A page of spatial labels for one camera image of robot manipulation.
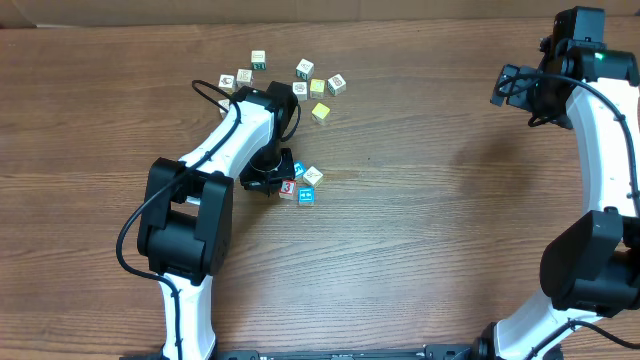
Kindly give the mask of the red number 3 block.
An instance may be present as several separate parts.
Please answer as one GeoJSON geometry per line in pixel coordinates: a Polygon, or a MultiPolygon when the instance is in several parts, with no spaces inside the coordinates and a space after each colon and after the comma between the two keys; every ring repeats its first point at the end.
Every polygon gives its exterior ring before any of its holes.
{"type": "Polygon", "coordinates": [[[295,200],[297,195],[296,181],[283,180],[278,194],[279,194],[279,197],[282,199],[295,200]]]}

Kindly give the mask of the blue number 5 block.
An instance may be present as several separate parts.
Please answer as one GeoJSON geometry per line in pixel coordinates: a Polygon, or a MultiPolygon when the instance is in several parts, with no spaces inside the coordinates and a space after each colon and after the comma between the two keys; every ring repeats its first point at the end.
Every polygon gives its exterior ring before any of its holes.
{"type": "Polygon", "coordinates": [[[295,172],[294,179],[295,180],[301,179],[304,176],[304,174],[306,173],[306,171],[307,171],[307,168],[305,167],[305,165],[302,162],[296,161],[294,163],[294,172],[295,172]]]}

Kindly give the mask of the plain block red car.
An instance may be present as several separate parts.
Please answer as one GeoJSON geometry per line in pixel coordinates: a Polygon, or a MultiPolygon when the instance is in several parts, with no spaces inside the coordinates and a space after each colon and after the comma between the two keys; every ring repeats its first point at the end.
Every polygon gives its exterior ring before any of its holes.
{"type": "Polygon", "coordinates": [[[303,174],[304,183],[313,188],[319,186],[323,180],[324,174],[314,166],[309,167],[303,174]]]}

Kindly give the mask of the blue letter H block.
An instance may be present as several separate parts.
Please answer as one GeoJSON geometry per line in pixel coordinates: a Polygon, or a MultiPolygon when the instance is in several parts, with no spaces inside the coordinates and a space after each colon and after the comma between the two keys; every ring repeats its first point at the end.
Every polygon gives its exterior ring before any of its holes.
{"type": "Polygon", "coordinates": [[[313,206],[315,204],[315,189],[313,187],[301,187],[298,190],[298,205],[313,206]]]}

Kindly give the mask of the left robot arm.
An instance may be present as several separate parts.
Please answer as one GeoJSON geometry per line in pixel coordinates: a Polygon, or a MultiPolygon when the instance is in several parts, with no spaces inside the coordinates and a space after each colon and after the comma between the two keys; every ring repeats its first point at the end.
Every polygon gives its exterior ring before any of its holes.
{"type": "Polygon", "coordinates": [[[265,195],[295,177],[284,147],[299,123],[299,101],[288,84],[264,91],[243,86],[228,96],[222,123],[178,160],[157,159],[147,178],[137,250],[144,277],[159,283],[166,340],[160,359],[212,359],[212,284],[232,237],[234,186],[265,195]]]}

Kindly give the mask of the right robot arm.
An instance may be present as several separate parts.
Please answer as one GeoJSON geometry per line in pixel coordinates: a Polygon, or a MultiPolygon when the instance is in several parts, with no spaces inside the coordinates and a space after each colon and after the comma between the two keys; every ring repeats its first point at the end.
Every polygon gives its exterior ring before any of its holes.
{"type": "Polygon", "coordinates": [[[491,101],[528,124],[575,133],[581,217],[544,250],[540,287],[510,317],[488,325],[464,359],[558,359],[577,330],[639,306],[639,67],[604,40],[605,12],[558,13],[537,67],[505,65],[491,101]]]}

